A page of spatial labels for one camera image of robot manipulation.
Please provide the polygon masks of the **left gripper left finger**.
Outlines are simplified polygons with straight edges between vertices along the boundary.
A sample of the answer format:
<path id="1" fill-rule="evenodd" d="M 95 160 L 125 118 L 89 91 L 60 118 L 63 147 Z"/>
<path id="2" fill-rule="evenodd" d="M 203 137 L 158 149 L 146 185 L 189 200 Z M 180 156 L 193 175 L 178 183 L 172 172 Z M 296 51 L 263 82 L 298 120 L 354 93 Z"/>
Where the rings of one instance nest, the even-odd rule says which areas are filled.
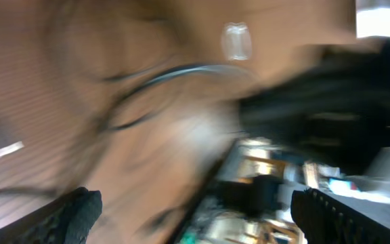
<path id="1" fill-rule="evenodd" d="M 79 187 L 0 228 L 0 244 L 86 244 L 102 208 L 100 191 Z"/>

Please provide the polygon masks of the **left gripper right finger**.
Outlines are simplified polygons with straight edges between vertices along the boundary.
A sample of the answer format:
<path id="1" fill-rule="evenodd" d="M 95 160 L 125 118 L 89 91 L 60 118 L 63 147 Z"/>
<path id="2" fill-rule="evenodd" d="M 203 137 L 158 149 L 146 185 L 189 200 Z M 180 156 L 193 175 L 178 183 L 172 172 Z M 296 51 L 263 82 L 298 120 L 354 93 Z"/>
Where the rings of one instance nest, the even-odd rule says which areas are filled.
<path id="1" fill-rule="evenodd" d="M 390 244 L 390 228 L 313 188 L 292 193 L 290 212 L 309 244 Z"/>

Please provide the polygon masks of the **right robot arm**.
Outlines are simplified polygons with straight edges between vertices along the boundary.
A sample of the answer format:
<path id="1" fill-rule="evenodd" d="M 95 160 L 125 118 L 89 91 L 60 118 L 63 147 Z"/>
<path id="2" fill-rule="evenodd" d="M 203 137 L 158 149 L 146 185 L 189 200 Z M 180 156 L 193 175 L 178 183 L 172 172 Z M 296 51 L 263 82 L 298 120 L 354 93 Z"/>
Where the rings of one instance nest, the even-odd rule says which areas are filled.
<path id="1" fill-rule="evenodd" d="M 362 175 L 390 146 L 390 38 L 380 51 L 319 45 L 317 64 L 237 101 L 245 133 Z"/>

